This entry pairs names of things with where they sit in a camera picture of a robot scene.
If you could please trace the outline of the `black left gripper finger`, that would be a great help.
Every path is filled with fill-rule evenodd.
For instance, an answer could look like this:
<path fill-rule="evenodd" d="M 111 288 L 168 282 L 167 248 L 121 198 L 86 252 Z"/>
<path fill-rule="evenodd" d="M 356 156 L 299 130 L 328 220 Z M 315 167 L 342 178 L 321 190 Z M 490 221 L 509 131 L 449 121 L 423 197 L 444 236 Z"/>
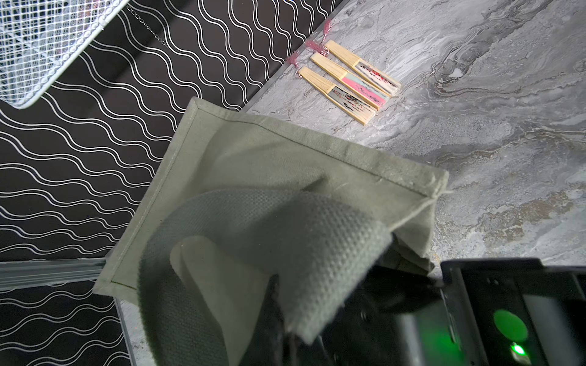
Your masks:
<path fill-rule="evenodd" d="M 279 305 L 279 276 L 270 277 L 250 344 L 240 365 L 283 365 L 284 317 Z"/>

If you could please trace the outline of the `folding fan with pink paper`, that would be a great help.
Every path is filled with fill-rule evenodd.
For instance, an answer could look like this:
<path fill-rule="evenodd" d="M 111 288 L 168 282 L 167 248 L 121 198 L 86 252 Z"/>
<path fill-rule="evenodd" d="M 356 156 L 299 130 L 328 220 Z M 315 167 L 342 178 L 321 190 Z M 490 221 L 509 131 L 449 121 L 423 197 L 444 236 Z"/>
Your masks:
<path fill-rule="evenodd" d="M 389 97 L 386 94 L 322 53 L 314 52 L 310 60 L 338 82 L 345 85 L 368 105 L 375 108 L 375 110 L 380 110 L 389 101 Z"/>

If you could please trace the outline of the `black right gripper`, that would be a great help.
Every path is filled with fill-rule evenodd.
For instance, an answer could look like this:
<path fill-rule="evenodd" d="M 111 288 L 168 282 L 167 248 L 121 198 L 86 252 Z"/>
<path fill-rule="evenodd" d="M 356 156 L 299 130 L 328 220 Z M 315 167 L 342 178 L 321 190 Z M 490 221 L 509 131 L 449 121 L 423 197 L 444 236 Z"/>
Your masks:
<path fill-rule="evenodd" d="M 332 365 L 583 365 L 585 269 L 460 259 L 373 267 L 320 337 Z"/>

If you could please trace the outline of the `olive green tote bag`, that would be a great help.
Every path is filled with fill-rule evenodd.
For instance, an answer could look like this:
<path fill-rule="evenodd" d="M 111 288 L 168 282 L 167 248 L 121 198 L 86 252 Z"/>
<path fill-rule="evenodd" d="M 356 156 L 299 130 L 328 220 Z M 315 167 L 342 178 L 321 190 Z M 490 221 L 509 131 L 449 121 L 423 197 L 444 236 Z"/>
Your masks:
<path fill-rule="evenodd" d="M 138 306 L 158 365 L 235 365 L 269 279 L 316 340 L 378 259 L 426 273 L 446 170 L 193 98 L 96 281 Z"/>

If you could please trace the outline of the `left aluminium side bar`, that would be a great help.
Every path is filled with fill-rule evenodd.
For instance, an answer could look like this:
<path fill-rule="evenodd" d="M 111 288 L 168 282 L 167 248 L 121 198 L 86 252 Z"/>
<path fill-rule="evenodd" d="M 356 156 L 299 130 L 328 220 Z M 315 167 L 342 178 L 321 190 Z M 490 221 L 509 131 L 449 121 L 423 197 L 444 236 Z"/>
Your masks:
<path fill-rule="evenodd" d="M 36 288 L 97 279 L 106 259 L 60 259 L 2 262 L 1 290 Z"/>

